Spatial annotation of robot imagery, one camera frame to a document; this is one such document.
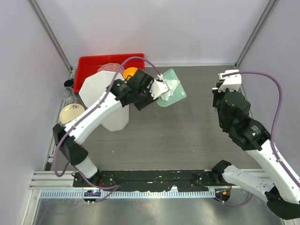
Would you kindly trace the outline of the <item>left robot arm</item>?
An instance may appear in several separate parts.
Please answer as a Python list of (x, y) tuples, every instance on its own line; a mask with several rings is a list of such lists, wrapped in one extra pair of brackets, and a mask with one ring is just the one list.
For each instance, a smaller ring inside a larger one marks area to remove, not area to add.
[(126, 69), (123, 78), (114, 78), (104, 93), (80, 116), (64, 126), (56, 124), (53, 127), (55, 152), (62, 153), (89, 187), (98, 186), (101, 172), (82, 146), (86, 138), (113, 113), (130, 104), (142, 110), (168, 90), (161, 74), (153, 78), (142, 69)]

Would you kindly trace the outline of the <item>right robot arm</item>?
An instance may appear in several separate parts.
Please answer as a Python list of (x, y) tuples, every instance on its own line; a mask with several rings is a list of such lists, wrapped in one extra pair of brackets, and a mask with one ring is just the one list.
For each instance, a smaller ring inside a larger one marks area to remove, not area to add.
[(212, 89), (219, 126), (229, 138), (254, 158), (270, 180), (261, 179), (242, 171), (232, 163), (221, 160), (212, 168), (212, 181), (217, 185), (237, 185), (267, 203), (269, 209), (284, 220), (300, 217), (300, 188), (282, 168), (276, 157), (278, 150), (271, 148), (268, 130), (249, 116), (251, 104), (238, 89), (223, 88), (217, 82)]

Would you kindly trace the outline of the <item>green dustpan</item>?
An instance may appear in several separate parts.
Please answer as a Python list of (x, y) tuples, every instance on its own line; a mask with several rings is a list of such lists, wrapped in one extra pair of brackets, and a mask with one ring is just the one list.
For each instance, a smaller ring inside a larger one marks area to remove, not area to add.
[[(179, 80), (176, 73), (175, 73), (175, 71), (172, 68), (167, 70), (166, 72), (164, 72), (162, 74), (162, 76), (163, 76), (163, 80), (164, 79)], [(182, 86), (181, 82), (180, 82), (180, 84), (178, 85), (178, 87), (174, 91), (174, 94), (167, 101), (164, 101), (161, 97), (159, 97), (158, 100), (157, 100), (157, 104), (160, 107), (168, 107), (168, 106), (170, 106), (170, 105), (172, 105), (172, 104), (174, 104), (178, 101), (183, 100), (186, 97), (187, 97), (187, 95), (186, 95), (186, 93), (183, 89), (183, 86)]]

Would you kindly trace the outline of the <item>large paper scrap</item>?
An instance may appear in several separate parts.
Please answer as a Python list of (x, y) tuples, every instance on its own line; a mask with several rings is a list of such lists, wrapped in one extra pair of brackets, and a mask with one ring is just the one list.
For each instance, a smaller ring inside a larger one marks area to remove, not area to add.
[(164, 100), (167, 101), (173, 94), (178, 85), (180, 84), (179, 80), (168, 80), (164, 79), (164, 83), (168, 86), (168, 91), (164, 94), (162, 94), (160, 97)]

